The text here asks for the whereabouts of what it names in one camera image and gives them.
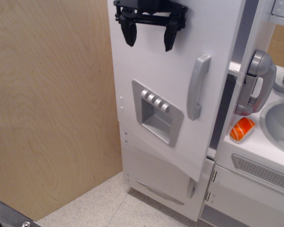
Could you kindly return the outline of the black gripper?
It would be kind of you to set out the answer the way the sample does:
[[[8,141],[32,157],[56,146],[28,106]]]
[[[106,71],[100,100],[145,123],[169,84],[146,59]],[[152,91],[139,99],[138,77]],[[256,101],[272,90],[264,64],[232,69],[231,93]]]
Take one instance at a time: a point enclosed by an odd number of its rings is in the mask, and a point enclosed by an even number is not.
[[[116,6],[115,19],[131,47],[137,38],[137,23],[166,26],[166,52],[172,49],[178,30],[186,26],[188,7],[171,0],[115,0],[113,5]]]

